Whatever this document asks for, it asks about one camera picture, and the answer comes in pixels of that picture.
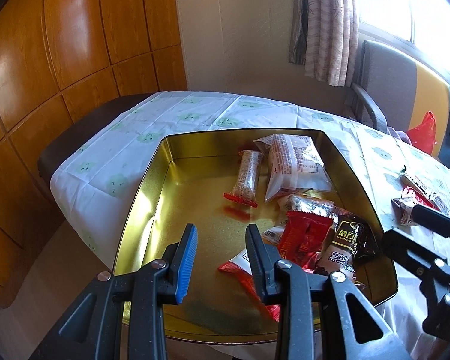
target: gray chair back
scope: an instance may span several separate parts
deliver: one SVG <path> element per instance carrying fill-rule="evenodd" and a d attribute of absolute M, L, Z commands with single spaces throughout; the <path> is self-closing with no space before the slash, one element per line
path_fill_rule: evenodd
<path fill-rule="evenodd" d="M 373 40 L 362 46 L 359 84 L 387 118 L 395 130 L 408 130 L 416 93 L 416 63 L 414 59 Z M 362 122 L 370 121 L 367 113 Z"/>

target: red plastic bag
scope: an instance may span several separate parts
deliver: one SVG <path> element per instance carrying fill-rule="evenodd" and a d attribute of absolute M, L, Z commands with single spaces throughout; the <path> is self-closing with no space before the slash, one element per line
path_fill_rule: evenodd
<path fill-rule="evenodd" d="M 433 115 L 432 111 L 428 111 L 425 114 L 421 124 L 406 131 L 406 134 L 412 141 L 412 146 L 429 155 L 432 155 L 433 145 L 437 144 L 435 141 L 436 133 L 435 115 Z"/>

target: chair armrest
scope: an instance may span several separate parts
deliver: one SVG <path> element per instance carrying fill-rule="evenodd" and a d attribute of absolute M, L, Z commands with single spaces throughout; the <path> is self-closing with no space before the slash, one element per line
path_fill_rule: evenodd
<path fill-rule="evenodd" d="M 372 100 L 370 95 L 365 91 L 365 89 L 354 82 L 352 83 L 351 88 L 357 94 L 358 99 L 361 100 L 370 115 L 370 119 L 373 122 L 373 128 L 383 132 L 384 134 L 388 134 L 387 119 L 385 118 L 382 110 L 380 110 L 378 105 Z"/>

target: curtain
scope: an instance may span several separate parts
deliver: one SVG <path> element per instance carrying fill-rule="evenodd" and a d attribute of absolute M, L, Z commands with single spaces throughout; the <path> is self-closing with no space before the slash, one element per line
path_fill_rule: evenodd
<path fill-rule="evenodd" d="M 358 0 L 294 0 L 289 61 L 307 76 L 350 86 L 358 45 Z"/>

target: window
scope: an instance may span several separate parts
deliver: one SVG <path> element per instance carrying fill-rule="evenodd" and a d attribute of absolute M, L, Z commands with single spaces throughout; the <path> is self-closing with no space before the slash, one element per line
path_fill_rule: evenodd
<path fill-rule="evenodd" d="M 371 26 L 370 35 L 424 62 L 450 82 L 447 0 L 360 0 L 360 21 L 365 33 Z M 373 29 L 393 37 L 380 37 L 380 31 L 377 36 Z"/>

